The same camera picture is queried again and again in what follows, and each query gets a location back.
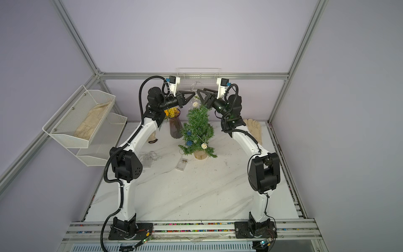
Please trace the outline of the small green christmas tree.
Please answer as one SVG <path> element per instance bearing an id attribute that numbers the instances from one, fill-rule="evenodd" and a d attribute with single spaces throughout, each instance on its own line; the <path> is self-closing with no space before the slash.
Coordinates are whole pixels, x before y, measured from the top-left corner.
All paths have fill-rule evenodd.
<path id="1" fill-rule="evenodd" d="M 209 123 L 209 109 L 199 102 L 198 108 L 192 107 L 187 114 L 188 122 L 183 124 L 182 135 L 184 143 L 179 148 L 185 155 L 195 154 L 196 152 L 204 152 L 208 157 L 217 158 L 215 149 L 211 147 L 209 141 L 214 136 L 214 128 Z M 193 145 L 186 145 L 186 133 L 192 133 Z M 206 143 L 207 149 L 203 149 L 201 145 Z"/>

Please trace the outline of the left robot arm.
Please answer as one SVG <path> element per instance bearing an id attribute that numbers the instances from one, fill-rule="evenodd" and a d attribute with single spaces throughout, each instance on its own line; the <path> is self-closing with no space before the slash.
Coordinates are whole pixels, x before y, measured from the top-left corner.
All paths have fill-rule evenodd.
<path id="1" fill-rule="evenodd" d="M 119 183 L 119 207 L 111 217 L 113 223 L 110 240 L 143 239 L 145 234 L 136 224 L 135 180 L 143 172 L 143 164 L 137 156 L 148 138 L 165 120 L 165 111 L 174 107 L 183 107 L 195 96 L 192 91 L 178 91 L 165 95 L 158 87 L 148 91 L 148 103 L 142 121 L 131 136 L 120 147 L 110 150 L 110 158 L 104 171 L 104 181 Z"/>

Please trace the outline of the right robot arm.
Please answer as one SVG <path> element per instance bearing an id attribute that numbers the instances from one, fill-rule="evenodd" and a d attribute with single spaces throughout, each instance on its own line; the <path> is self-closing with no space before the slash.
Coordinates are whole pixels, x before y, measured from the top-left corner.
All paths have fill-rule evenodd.
<path id="1" fill-rule="evenodd" d="M 276 220 L 268 214 L 268 207 L 274 190 L 281 181 L 280 160 L 276 153 L 268 152 L 249 132 L 241 116 L 242 98 L 237 85 L 230 85 L 235 93 L 228 96 L 228 91 L 219 94 L 211 89 L 198 89 L 197 95 L 208 109 L 214 109 L 221 115 L 221 130 L 232 137 L 249 156 L 247 176 L 251 188 L 257 193 L 256 204 L 249 212 L 247 221 L 235 222 L 237 238 L 259 238 L 261 247 L 273 245 L 276 241 Z"/>

